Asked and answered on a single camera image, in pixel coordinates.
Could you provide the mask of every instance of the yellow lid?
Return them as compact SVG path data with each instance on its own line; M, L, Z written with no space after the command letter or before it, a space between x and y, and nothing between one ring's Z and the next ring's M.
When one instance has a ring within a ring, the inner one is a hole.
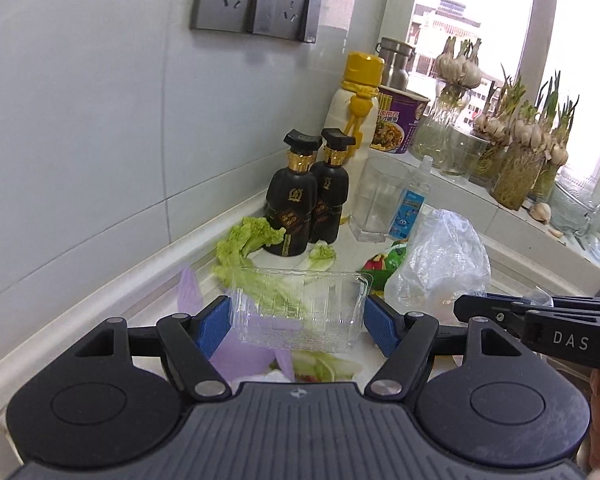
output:
M364 52L349 52L344 81L377 87L382 81L384 59Z

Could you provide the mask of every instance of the glass of water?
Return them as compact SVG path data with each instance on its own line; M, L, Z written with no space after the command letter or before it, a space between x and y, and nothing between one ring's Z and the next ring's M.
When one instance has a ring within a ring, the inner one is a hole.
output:
M366 159L355 190L350 225L359 242L384 242L402 195L411 183L409 167L387 156Z

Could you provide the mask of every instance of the picture of noodles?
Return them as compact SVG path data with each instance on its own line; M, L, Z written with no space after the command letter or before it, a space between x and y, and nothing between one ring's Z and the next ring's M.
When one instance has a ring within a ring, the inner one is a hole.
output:
M378 122L371 147L381 152L390 152L400 146L403 138L404 131L398 124L389 121Z

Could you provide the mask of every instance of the translucent plastic bag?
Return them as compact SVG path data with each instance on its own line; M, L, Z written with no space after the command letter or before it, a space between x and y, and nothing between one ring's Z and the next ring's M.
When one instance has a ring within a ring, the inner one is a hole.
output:
M409 254L387 280L384 299L398 312L412 310L458 324L454 301L480 294L491 283L491 266L480 237L466 218L435 209L422 221Z

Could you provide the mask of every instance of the white sky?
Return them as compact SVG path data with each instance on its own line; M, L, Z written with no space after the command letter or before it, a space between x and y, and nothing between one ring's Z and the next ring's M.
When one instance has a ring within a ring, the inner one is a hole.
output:
M532 0L456 0L465 17L482 22L480 68L500 75L518 68ZM437 7L439 0L416 0ZM580 94L568 149L569 165L583 176L600 163L600 0L558 0L544 79L562 70L560 101Z

